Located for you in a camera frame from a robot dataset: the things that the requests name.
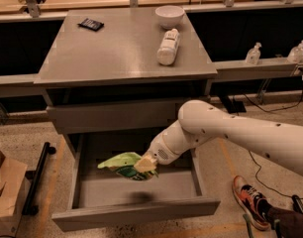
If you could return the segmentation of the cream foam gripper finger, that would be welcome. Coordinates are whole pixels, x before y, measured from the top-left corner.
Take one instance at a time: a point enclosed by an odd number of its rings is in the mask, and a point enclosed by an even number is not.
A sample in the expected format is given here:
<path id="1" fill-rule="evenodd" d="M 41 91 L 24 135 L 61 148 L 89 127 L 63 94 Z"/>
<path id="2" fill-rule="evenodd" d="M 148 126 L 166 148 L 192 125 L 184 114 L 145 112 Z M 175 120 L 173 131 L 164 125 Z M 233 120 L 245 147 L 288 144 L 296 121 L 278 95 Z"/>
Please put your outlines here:
<path id="1" fill-rule="evenodd" d="M 156 169 L 157 160 L 149 153 L 142 155 L 142 157 L 134 164 L 134 168 L 139 173 L 154 171 Z"/>

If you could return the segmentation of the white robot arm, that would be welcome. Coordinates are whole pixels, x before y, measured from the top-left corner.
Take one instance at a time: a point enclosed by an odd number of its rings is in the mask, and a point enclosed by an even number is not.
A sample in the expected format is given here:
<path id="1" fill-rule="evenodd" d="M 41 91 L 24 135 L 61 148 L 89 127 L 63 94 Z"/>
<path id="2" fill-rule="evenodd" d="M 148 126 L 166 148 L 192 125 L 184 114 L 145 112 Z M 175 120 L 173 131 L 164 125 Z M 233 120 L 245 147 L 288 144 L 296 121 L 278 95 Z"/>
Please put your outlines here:
<path id="1" fill-rule="evenodd" d="M 201 100 L 185 102 L 135 163 L 141 173 L 169 165 L 188 150 L 224 138 L 303 177 L 303 126 L 239 117 Z"/>

